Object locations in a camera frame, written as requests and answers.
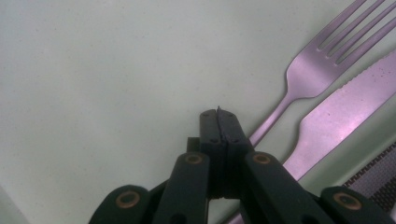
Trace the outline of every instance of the purple metal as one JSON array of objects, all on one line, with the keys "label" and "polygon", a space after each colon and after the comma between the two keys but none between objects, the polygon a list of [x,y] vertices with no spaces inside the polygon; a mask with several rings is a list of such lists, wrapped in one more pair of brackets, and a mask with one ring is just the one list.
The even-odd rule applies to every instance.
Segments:
[{"label": "purple metal", "polygon": [[[352,23],[350,23],[343,31],[341,31],[338,35],[336,35],[332,40],[329,41],[325,46],[323,43],[329,38],[329,36],[341,25],[343,24],[363,3],[365,0],[356,0],[349,7],[347,7],[340,15],[338,15],[333,21],[331,21],[323,30],[321,30],[317,36],[315,36],[307,46],[296,56],[296,58],[291,62],[288,70],[287,70],[287,80],[288,80],[288,91],[282,101],[279,103],[277,108],[273,111],[273,113],[260,125],[260,127],[250,136],[249,140],[251,144],[255,147],[257,146],[263,137],[268,133],[268,131],[274,126],[275,122],[280,118],[280,116],[284,113],[284,111],[288,108],[288,106],[295,100],[300,98],[311,98],[316,97],[322,92],[324,92],[337,78],[339,78],[344,72],[355,63],[362,55],[364,55],[372,46],[374,46],[379,40],[381,40],[385,35],[387,35],[391,30],[396,27],[396,18],[393,18],[386,25],[384,25],[381,29],[375,32],[372,36],[370,36],[366,41],[364,41],[361,45],[359,45],[355,50],[353,50],[350,54],[345,55],[345,53],[357,42],[359,41],[368,31],[370,31],[379,21],[381,21],[386,15],[388,15],[394,8],[396,8],[396,2],[387,7],[384,11],[382,11],[379,15],[377,15],[372,21],[367,23],[361,30],[359,30],[355,35],[353,35],[345,44],[343,44],[339,49],[337,49],[338,44],[351,32],[353,31],[368,15],[370,15],[379,5],[381,5],[385,0],[377,0],[370,7],[368,7],[363,13],[359,15]],[[366,105],[373,109],[372,112],[367,111],[366,116],[368,117],[373,113],[379,105]],[[362,123],[365,119],[361,121],[357,121],[355,124],[349,123],[351,126],[356,125],[358,127],[360,123]],[[306,125],[302,122],[302,129],[308,129],[312,127],[311,125]],[[343,134],[343,137],[349,135],[355,128],[349,129],[349,131],[343,131],[344,129],[341,127],[340,134]],[[329,142],[315,142],[315,144],[324,144],[326,149],[322,151],[318,151],[316,148],[308,149],[310,153],[304,151],[303,145],[306,146],[307,140],[306,137],[303,137],[303,140],[300,140],[304,143],[299,143],[301,147],[297,147],[290,158],[285,163],[288,171],[291,172],[293,177],[298,180],[300,179],[307,171],[309,171],[318,161],[320,161],[324,156],[326,156],[333,148],[339,143],[334,145],[334,142],[338,141],[337,139],[329,138]],[[232,217],[228,219],[228,221],[224,222],[228,224],[243,224],[243,219],[241,215],[236,213],[233,214]]]},{"label": "purple metal", "polygon": [[335,91],[300,123],[292,155],[284,163],[300,179],[396,93],[396,50]]},{"label": "purple metal", "polygon": [[340,15],[330,22],[309,44],[294,58],[288,71],[288,91],[274,112],[262,123],[262,125],[250,136],[250,142],[255,147],[268,133],[275,122],[280,118],[288,106],[301,98],[316,97],[324,92],[337,78],[363,56],[382,37],[396,26],[396,18],[379,29],[365,42],[358,46],[350,54],[345,53],[364,34],[370,31],[379,21],[396,8],[396,2],[387,7],[382,13],[365,25],[353,35],[341,48],[336,49],[341,42],[356,26],[370,15],[384,0],[378,0],[368,7],[358,18],[350,23],[342,32],[334,37],[327,45],[322,46],[326,39],[351,16],[365,1],[357,0],[347,7]]}]

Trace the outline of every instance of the fork tine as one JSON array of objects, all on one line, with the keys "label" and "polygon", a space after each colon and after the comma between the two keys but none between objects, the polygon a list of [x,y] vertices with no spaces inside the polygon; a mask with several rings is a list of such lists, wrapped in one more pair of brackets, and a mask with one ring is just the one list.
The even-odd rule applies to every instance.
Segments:
[{"label": "fork tine", "polygon": [[312,39],[311,43],[321,45],[344,21],[346,21],[366,0],[356,0]]},{"label": "fork tine", "polygon": [[355,63],[363,54],[365,54],[370,48],[372,48],[378,41],[380,41],[385,35],[387,35],[393,28],[396,27],[396,17],[384,25],[380,30],[375,32],[360,46],[353,50],[343,61],[339,63],[339,66],[347,68]]},{"label": "fork tine", "polygon": [[[370,21],[369,23],[367,23],[361,30],[359,30],[355,35],[353,35],[339,50],[337,50],[334,55],[332,56],[333,60],[335,62],[338,62],[341,57],[358,41],[360,40],[367,32],[369,32],[379,21],[381,21],[385,16],[387,16],[394,8],[396,8],[396,2],[394,2],[392,5],[390,5],[389,7],[387,7],[384,11],[382,11],[378,16],[376,16],[372,21]],[[391,24],[385,25],[383,28],[386,27],[391,27]],[[390,30],[392,30],[394,28],[394,24],[393,27],[391,27],[387,32],[390,32]]]},{"label": "fork tine", "polygon": [[336,46],[344,37],[346,37],[353,29],[355,29],[368,15],[370,15],[379,5],[384,3],[385,0],[375,1],[369,8],[367,8],[363,13],[359,15],[352,23],[350,23],[341,33],[339,33],[335,38],[329,42],[322,51],[329,52]]}]

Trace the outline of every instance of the metal rivet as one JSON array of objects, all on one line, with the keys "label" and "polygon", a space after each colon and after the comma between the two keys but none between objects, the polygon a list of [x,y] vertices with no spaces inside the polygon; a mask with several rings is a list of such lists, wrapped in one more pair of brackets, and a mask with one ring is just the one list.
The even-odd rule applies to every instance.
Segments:
[{"label": "metal rivet", "polygon": [[128,190],[119,195],[116,199],[116,205],[119,208],[131,208],[140,201],[140,195],[133,190]]},{"label": "metal rivet", "polygon": [[346,194],[344,192],[335,193],[333,196],[334,200],[349,210],[359,210],[361,209],[361,202],[355,198]]},{"label": "metal rivet", "polygon": [[260,164],[268,164],[270,163],[271,159],[266,155],[257,154],[253,156],[253,160]]},{"label": "metal rivet", "polygon": [[202,157],[196,154],[191,154],[186,157],[186,162],[189,164],[199,164],[202,162]]}]

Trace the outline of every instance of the white surface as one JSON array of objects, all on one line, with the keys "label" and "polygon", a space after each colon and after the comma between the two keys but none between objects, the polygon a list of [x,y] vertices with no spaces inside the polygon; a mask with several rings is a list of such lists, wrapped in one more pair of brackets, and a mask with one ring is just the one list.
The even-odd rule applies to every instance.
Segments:
[{"label": "white surface", "polygon": [[[87,223],[111,190],[154,188],[218,105],[251,134],[285,93],[291,59],[349,2],[1,1],[0,184],[15,206],[0,205],[19,211],[0,223]],[[258,149],[284,160],[300,119],[395,39],[294,103]],[[396,140],[395,109],[392,98],[304,186],[340,183]],[[231,209],[211,205],[209,223]]]}]

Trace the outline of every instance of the knife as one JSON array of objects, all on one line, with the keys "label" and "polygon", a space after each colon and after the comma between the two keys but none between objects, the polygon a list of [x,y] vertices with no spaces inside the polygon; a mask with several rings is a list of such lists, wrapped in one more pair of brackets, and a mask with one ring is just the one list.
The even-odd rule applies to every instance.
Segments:
[{"label": "knife", "polygon": [[[396,49],[333,92],[300,123],[285,168],[299,180],[396,92]],[[240,214],[222,223],[242,224]]]}]

